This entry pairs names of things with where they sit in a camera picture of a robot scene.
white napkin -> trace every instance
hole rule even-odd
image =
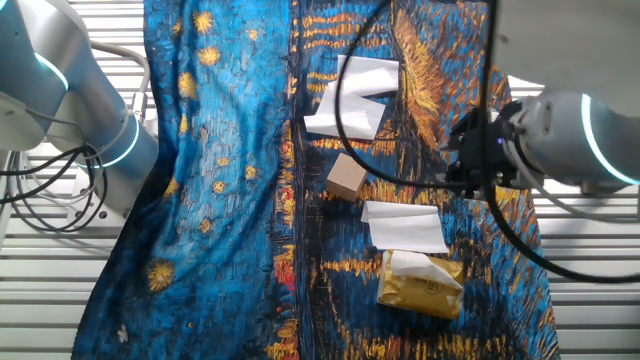
[[[462,289],[462,286],[441,267],[431,262],[429,257],[408,251],[395,250],[389,264],[393,275],[437,281],[441,284]]]
[[[385,105],[344,91],[342,94],[340,98],[341,119],[347,137],[373,140],[378,132],[380,121],[382,121]],[[335,98],[336,82],[334,81],[327,86],[316,115],[304,117],[304,124],[308,132],[338,136],[334,115]]]
[[[307,131],[315,134],[338,136],[336,117],[333,114],[318,114],[304,117]],[[342,114],[342,126],[348,138],[367,139],[371,137],[371,125],[364,111]]]
[[[344,56],[338,56],[338,72],[344,59]],[[304,117],[308,132],[338,136],[334,112],[336,90],[337,82],[329,83],[316,115]],[[347,137],[373,140],[382,121],[385,105],[364,99],[362,96],[396,90],[398,90],[397,61],[352,57],[340,97],[340,115]],[[362,112],[366,114],[366,119],[362,117]]]
[[[378,249],[449,252],[435,206],[367,201],[362,221],[369,223],[371,241]]]
[[[340,74],[342,70],[342,64],[347,57],[345,55],[338,55],[338,68],[337,74]],[[393,60],[380,60],[374,58],[365,58],[359,56],[352,56],[349,61],[349,67],[345,73],[345,81],[355,75],[369,73],[371,71],[383,70],[387,73],[387,76],[380,75],[380,78],[371,78],[367,83],[372,88],[372,91],[367,95],[375,95],[388,91],[398,90],[398,73],[400,65],[397,61]]]

gold foil bag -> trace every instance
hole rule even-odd
[[[462,263],[428,257],[433,265],[443,269],[455,283],[441,282],[429,278],[397,276],[391,270],[393,250],[385,251],[382,257],[383,271],[378,286],[378,303],[421,314],[455,319],[462,310]]]

gray metal surface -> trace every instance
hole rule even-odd
[[[143,51],[141,0],[72,4],[92,39]],[[128,60],[96,55],[109,80],[130,103],[142,77],[139,68]],[[511,85],[514,96],[540,90],[517,79]],[[153,101],[150,104],[148,117],[154,117]],[[32,159],[42,163],[52,151],[50,145],[43,146]],[[71,169],[54,189],[70,193],[75,171]],[[609,199],[584,199],[578,188],[555,182],[547,182],[547,189],[593,213],[631,214],[637,206],[633,188]],[[51,222],[66,222],[66,209],[41,199],[34,202]],[[544,253],[550,259],[596,274],[640,271],[640,226],[576,219],[537,196],[535,204]],[[52,236],[32,230],[15,217],[9,219],[0,250],[0,360],[69,359],[84,305],[119,230]],[[640,284],[598,286],[568,283],[555,276],[550,281],[563,360],[640,359]]]

van gogh print fabric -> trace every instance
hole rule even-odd
[[[341,152],[308,134],[343,53],[377,2],[145,0],[160,158],[78,330],[74,359],[558,359],[546,274],[482,202],[367,179],[359,200],[324,191]],[[478,101],[485,7],[397,0],[357,55],[401,63],[377,138],[379,169],[430,181],[437,149]],[[492,106],[509,99],[492,74]],[[501,190],[540,249],[528,192]],[[381,254],[363,201],[436,205],[464,309],[445,321],[376,304]]]

cardboard box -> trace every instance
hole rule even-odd
[[[327,191],[355,202],[366,178],[365,169],[348,155],[340,154],[327,177]]]

